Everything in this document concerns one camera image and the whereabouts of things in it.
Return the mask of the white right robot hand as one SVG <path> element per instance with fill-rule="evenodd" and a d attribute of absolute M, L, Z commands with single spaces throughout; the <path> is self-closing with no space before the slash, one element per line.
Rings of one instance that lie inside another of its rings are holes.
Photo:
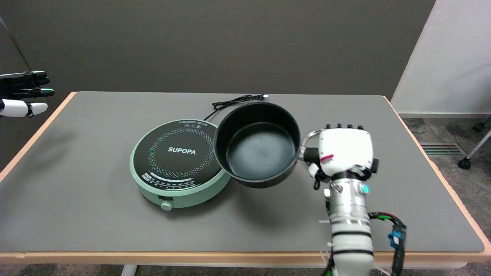
<path fill-rule="evenodd" d="M 297 159 L 308 166 L 314 179 L 313 188 L 319 190 L 321 182 L 337 179 L 366 181 L 377 174 L 379 159 L 374 158 L 372 138 L 362 125 L 346 128 L 330 124 L 312 131 L 302 140 Z"/>

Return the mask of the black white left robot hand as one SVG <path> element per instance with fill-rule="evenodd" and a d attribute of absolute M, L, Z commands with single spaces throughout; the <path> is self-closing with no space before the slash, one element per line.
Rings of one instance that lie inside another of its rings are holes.
<path fill-rule="evenodd" d="M 50 83 L 45 71 L 30 71 L 0 75 L 0 115 L 2 117 L 34 117 L 48 109 L 44 102 L 26 99 L 51 97 L 53 89 L 42 86 Z"/>

